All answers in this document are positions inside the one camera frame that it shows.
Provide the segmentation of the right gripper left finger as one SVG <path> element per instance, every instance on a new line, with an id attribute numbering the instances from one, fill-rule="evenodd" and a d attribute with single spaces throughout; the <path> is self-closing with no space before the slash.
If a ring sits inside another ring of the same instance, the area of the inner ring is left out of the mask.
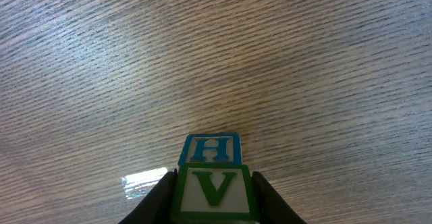
<path id="1" fill-rule="evenodd" d="M 178 172 L 167 172 L 119 224 L 170 224 L 169 210 Z"/>

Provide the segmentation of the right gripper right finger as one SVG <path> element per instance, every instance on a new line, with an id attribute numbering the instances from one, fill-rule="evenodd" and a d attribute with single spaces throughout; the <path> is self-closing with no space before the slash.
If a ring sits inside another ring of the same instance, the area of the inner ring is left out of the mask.
<path id="1" fill-rule="evenodd" d="M 306 224 L 260 172 L 253 171 L 251 181 L 260 224 Z"/>

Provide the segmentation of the pretzel block red side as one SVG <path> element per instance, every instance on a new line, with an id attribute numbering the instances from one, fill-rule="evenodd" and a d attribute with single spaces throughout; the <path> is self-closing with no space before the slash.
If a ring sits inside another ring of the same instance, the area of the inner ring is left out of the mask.
<path id="1" fill-rule="evenodd" d="M 242 145 L 238 133 L 190 134 L 186 137 L 178 166 L 185 163 L 243 163 Z"/>

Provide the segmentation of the yellow-sided ladybug block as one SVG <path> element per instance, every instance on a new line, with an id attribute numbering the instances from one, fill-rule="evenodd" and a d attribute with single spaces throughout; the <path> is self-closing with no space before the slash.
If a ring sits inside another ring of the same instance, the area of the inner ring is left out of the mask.
<path id="1" fill-rule="evenodd" d="M 172 223 L 258 223 L 247 165 L 186 163 L 170 208 Z"/>

